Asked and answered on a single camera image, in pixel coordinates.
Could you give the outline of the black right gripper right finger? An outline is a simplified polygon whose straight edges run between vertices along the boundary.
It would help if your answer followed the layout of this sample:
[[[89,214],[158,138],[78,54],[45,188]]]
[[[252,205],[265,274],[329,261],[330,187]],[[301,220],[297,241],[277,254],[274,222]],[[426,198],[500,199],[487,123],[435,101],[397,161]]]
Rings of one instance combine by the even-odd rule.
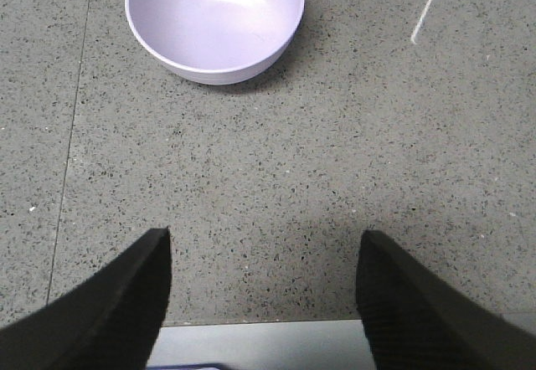
[[[378,369],[533,369],[535,337],[449,286],[387,234],[361,236],[356,303]]]

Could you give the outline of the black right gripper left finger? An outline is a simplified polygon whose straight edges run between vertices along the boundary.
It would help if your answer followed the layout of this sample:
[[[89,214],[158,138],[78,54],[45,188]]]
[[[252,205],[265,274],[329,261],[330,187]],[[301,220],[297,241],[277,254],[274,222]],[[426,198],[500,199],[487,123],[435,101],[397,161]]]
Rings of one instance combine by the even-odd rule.
[[[1,330],[3,369],[143,369],[168,308],[171,235],[151,229],[87,281]]]

